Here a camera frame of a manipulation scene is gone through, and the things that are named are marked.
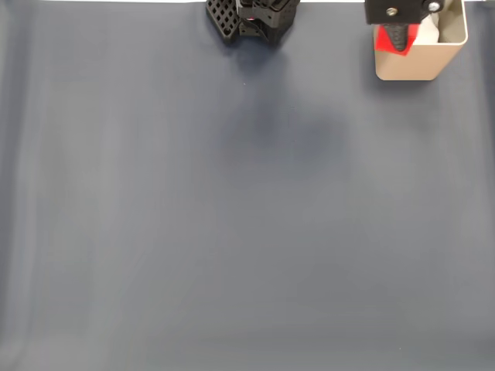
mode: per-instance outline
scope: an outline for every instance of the white object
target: white object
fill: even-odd
[[[440,4],[438,2],[430,2],[428,5],[428,10],[430,12],[437,12],[440,10]]]
[[[431,15],[423,19],[421,25],[419,25],[418,35],[414,44],[428,45],[436,44],[439,41],[440,32],[437,28],[434,19]]]

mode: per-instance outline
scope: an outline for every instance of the beige container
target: beige container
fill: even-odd
[[[439,42],[413,44],[407,56],[374,52],[377,76],[382,80],[433,80],[467,41],[463,0],[446,2],[439,13]]]

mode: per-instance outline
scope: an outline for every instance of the dark gray table surface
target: dark gray table surface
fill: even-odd
[[[495,10],[382,82],[359,4],[13,7],[0,369],[495,369]]]

